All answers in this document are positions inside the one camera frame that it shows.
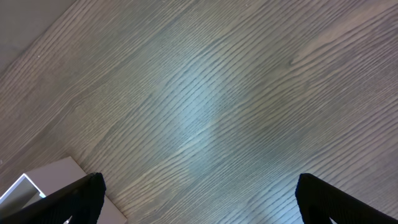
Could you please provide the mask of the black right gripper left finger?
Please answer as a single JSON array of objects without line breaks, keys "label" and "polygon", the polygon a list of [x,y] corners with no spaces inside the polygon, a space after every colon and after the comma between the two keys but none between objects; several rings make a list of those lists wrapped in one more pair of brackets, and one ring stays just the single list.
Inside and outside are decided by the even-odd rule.
[{"label": "black right gripper left finger", "polygon": [[99,172],[90,173],[68,186],[10,215],[1,224],[97,224],[104,204],[106,184]]}]

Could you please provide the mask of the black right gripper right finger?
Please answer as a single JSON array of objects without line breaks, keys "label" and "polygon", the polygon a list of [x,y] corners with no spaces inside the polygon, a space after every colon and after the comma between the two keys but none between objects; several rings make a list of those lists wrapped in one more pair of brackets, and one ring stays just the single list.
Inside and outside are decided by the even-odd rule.
[{"label": "black right gripper right finger", "polygon": [[395,218],[309,173],[300,174],[295,197],[304,224],[397,224]]}]

